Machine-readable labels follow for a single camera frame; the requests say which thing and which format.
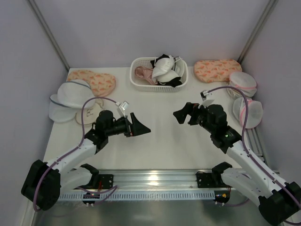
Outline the pink-trim mesh laundry bag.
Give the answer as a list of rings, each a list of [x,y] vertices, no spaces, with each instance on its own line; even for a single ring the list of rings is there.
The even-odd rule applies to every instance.
[[[247,98],[248,111],[243,97],[237,98],[232,107],[233,115],[241,126],[244,125],[247,113],[246,129],[253,129],[258,126],[263,117],[263,107],[261,102]]]

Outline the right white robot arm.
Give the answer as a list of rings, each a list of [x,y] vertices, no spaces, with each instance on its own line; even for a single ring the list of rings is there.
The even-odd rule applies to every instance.
[[[300,186],[296,182],[286,182],[244,144],[242,136],[228,125],[221,105],[187,102],[173,115],[179,124],[190,116],[189,125],[199,125],[208,131],[212,143],[242,167],[247,176],[226,162],[215,166],[212,173],[218,182],[235,188],[251,200],[269,224],[277,226],[300,211]]]

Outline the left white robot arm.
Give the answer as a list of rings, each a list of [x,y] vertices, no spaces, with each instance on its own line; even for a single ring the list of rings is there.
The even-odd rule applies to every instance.
[[[96,168],[89,164],[78,169],[74,167],[101,151],[110,136],[124,134],[126,137],[136,137],[150,132],[134,113],[130,114],[130,119],[122,116],[116,120],[111,111],[103,110],[76,147],[50,161],[36,160],[31,165],[21,194],[32,201],[35,211],[47,211],[64,192],[95,184],[99,173]]]

